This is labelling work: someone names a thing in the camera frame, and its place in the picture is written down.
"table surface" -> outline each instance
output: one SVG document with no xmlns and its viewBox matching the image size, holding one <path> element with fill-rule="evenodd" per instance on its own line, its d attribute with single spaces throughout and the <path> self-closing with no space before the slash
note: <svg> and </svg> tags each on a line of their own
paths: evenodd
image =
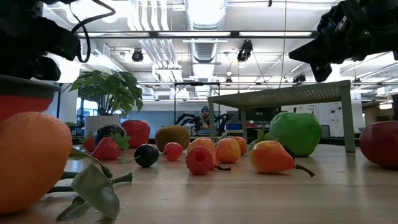
<svg viewBox="0 0 398 224">
<path fill-rule="evenodd" d="M 132 157 L 132 151 L 126 157 Z M 90 161 L 68 161 L 65 170 L 81 171 Z M 104 220 L 83 205 L 64 223 L 398 223 L 398 172 L 368 162 L 359 150 L 319 145 L 301 170 L 261 175 L 244 156 L 232 172 L 212 171 L 192 176 L 184 158 L 167 162 L 163 156 L 150 169 L 135 162 L 107 162 L 115 176 L 133 171 L 132 184 L 118 184 L 121 212 Z M 46 195 L 30 210 L 0 217 L 0 223 L 55 223 L 75 193 Z"/>
</svg>

